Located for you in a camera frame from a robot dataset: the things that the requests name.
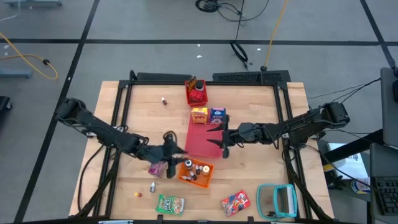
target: gray floor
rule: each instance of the gray floor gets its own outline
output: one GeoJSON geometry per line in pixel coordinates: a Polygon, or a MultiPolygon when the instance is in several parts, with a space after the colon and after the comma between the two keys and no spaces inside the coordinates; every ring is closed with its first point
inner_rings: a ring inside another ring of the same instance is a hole
{"type": "MultiPolygon", "coordinates": [[[[241,1],[230,0],[237,7],[241,1]]],[[[374,18],[388,41],[398,41],[398,2],[367,0],[374,18]]],[[[8,38],[79,39],[93,0],[68,0],[64,6],[24,8],[19,17],[0,22],[8,38]]],[[[256,15],[265,1],[246,1],[246,17],[256,15]]],[[[269,39],[282,1],[270,0],[266,12],[241,26],[240,39],[269,39]]],[[[0,18],[15,9],[0,4],[0,18]]],[[[194,1],[102,0],[89,39],[232,39],[236,23],[219,14],[198,11],[194,1]]],[[[275,37],[277,40],[365,40],[377,41],[363,8],[357,0],[291,0],[275,37]]],[[[0,57],[11,48],[1,44],[0,57]]],[[[40,151],[53,109],[69,70],[75,44],[16,44],[21,52],[48,58],[60,79],[47,80],[34,73],[31,79],[0,79],[0,95],[12,98],[13,110],[0,129],[0,223],[13,221],[32,168],[40,151]]],[[[256,71],[264,63],[267,45],[245,45],[256,71]]],[[[398,58],[398,47],[389,47],[398,58]]],[[[46,74],[52,71],[32,59],[46,74]]],[[[274,45],[270,70],[289,70],[294,82],[304,82],[308,96],[366,83],[378,78],[387,67],[380,46],[294,46],[274,45]]],[[[21,59],[0,60],[0,67],[28,68],[21,59]]],[[[101,82],[127,78],[136,72],[187,73],[211,80],[215,72],[244,71],[228,45],[105,45],[86,44],[76,68],[68,96],[95,108],[101,82]]],[[[309,100],[317,106],[334,99],[309,100]]],[[[380,86],[375,83],[355,94],[347,103],[351,116],[348,131],[371,132],[381,127],[380,86]]],[[[350,142],[353,136],[330,132],[325,140],[350,142]]],[[[58,125],[47,158],[29,204],[25,221],[63,218],[68,215],[86,139],[58,125]]],[[[336,218],[364,223],[364,202],[331,192],[336,218]]]]}

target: wooden tabletop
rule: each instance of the wooden tabletop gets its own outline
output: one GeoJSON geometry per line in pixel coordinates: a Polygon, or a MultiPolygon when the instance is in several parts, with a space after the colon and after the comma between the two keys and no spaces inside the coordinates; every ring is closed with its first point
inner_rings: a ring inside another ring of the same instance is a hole
{"type": "MultiPolygon", "coordinates": [[[[95,116],[107,123],[111,122],[118,82],[103,82],[99,93],[95,116]]],[[[294,116],[308,110],[303,83],[288,83],[290,103],[294,116]]],[[[229,128],[237,128],[242,122],[278,123],[275,98],[272,87],[268,86],[208,86],[208,108],[225,107],[230,115],[229,128]]],[[[122,97],[118,124],[120,124],[123,110],[124,95],[122,97]]],[[[284,119],[287,119],[280,92],[284,119]]],[[[127,125],[129,132],[150,138],[149,144],[163,144],[162,135],[172,130],[177,133],[178,145],[185,146],[191,108],[185,99],[184,86],[178,85],[134,85],[129,105],[127,125]],[[168,104],[161,102],[164,97],[168,104]]],[[[313,140],[309,145],[317,146],[313,140]]],[[[89,139],[86,146],[82,166],[100,147],[96,139],[89,139]]],[[[81,201],[86,203],[98,187],[104,150],[101,151],[88,166],[82,187],[81,201]]],[[[301,150],[303,169],[307,189],[326,214],[333,217],[330,198],[326,187],[320,156],[313,149],[301,150]]],[[[256,190],[261,184],[288,184],[285,164],[281,159],[281,151],[273,146],[261,144],[245,144],[244,148],[231,147],[227,159],[199,160],[209,162],[215,166],[209,189],[196,187],[173,179],[160,179],[147,173],[149,162],[133,159],[122,154],[119,173],[114,195],[111,218],[115,219],[144,219],[153,220],[157,217],[155,207],[159,194],[178,196],[185,199],[182,217],[165,215],[169,220],[247,220],[253,216],[256,221],[263,220],[256,207],[256,190]],[[155,193],[150,193],[150,184],[156,182],[155,193]],[[221,200],[229,195],[245,190],[252,205],[226,218],[221,207],[221,200]],[[134,192],[141,192],[142,197],[134,196],[134,192]]],[[[77,189],[70,208],[70,214],[77,213],[77,189]]],[[[301,217],[304,209],[301,193],[297,192],[298,207],[301,217]]],[[[103,194],[101,213],[108,191],[103,194]]]]}

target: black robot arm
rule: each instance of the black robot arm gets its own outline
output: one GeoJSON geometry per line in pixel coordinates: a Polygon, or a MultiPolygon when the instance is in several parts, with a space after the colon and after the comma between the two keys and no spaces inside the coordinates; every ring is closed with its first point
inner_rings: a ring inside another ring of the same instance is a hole
{"type": "Polygon", "coordinates": [[[84,135],[86,133],[96,134],[101,144],[115,147],[134,158],[149,161],[152,164],[166,161],[169,164],[167,178],[172,178],[175,175],[175,166],[183,161],[181,158],[173,157],[174,154],[185,154],[185,151],[175,143],[173,132],[164,134],[163,145],[149,146],[147,145],[149,138],[134,133],[125,133],[123,130],[110,126],[88,111],[84,102],[80,100],[65,99],[57,108],[57,119],[84,135]]]}
{"type": "Polygon", "coordinates": [[[236,144],[274,144],[283,134],[288,134],[290,146],[303,147],[310,136],[322,132],[325,128],[342,128],[348,122],[349,116],[341,103],[324,104],[283,123],[241,123],[237,129],[228,129],[229,116],[226,115],[220,126],[208,130],[223,130],[222,140],[208,141],[219,145],[223,149],[223,157],[228,158],[228,147],[236,144]]]}

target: red mat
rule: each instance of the red mat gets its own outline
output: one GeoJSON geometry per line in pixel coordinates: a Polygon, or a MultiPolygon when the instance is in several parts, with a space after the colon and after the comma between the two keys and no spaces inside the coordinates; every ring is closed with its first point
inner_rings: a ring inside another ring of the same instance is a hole
{"type": "Polygon", "coordinates": [[[188,152],[188,155],[220,158],[223,155],[223,150],[216,144],[206,140],[222,140],[222,130],[207,132],[207,130],[217,126],[219,124],[194,124],[192,116],[190,116],[187,142],[185,143],[185,150],[188,152]]]}

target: yellow box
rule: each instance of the yellow box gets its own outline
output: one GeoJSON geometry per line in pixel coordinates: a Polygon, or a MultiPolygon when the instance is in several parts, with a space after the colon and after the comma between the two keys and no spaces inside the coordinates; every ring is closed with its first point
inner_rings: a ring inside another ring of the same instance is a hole
{"type": "Polygon", "coordinates": [[[191,111],[192,121],[194,124],[207,123],[207,108],[194,108],[191,111]]]}

